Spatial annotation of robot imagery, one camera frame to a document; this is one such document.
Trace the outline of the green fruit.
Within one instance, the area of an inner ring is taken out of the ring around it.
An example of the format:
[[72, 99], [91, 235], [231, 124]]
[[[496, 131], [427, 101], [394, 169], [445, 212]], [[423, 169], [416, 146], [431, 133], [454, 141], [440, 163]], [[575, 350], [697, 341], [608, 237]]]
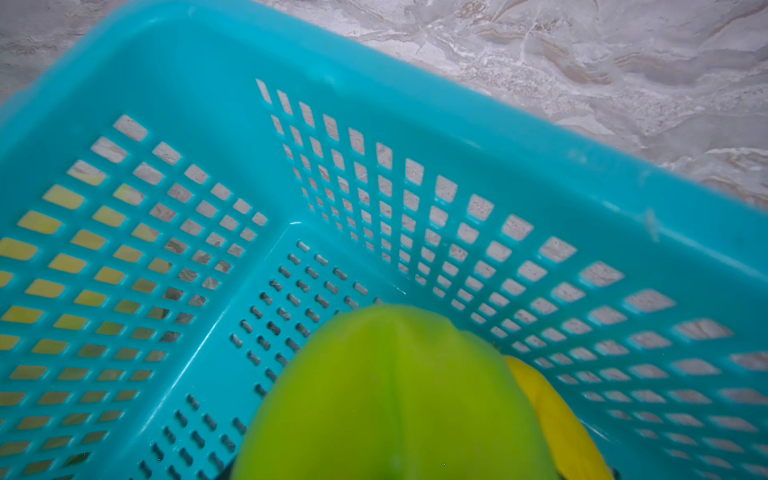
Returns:
[[236, 479], [554, 479], [502, 355], [447, 318], [379, 305], [335, 316], [279, 374]]

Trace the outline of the yellow banana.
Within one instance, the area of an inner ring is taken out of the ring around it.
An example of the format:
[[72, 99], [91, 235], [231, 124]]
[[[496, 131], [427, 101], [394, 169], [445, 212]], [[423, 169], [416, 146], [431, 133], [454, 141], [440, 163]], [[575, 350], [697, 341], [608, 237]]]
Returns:
[[533, 409], [562, 479], [614, 479], [584, 425], [535, 368], [512, 356], [505, 362]]

